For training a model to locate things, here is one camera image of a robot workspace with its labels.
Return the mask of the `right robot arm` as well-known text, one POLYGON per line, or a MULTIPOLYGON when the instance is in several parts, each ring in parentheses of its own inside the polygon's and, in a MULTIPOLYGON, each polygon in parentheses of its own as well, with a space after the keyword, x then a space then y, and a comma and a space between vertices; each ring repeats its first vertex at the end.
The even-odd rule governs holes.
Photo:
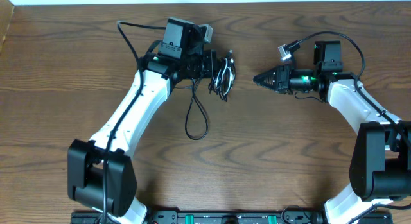
POLYGON ((395 201, 410 196, 410 122, 388 112, 364 88, 359 77, 343 70, 341 43, 316 41, 314 69, 297 69, 299 41, 279 47, 283 65, 253 77, 254 83, 280 94, 318 92, 356 133, 349 185, 310 223, 371 222, 377 208, 399 209, 395 201))

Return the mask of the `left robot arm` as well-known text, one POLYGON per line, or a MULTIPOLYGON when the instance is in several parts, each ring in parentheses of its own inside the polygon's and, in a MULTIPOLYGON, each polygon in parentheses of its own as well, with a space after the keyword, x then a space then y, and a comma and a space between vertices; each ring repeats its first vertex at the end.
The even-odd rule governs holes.
POLYGON ((91 223, 142 223, 147 208, 136 198, 132 166, 137 144, 157 109, 185 79, 215 74, 209 24, 170 17, 164 37, 136 56, 131 88, 110 119, 88 141, 75 139, 67 151, 68 197, 100 212, 91 223))

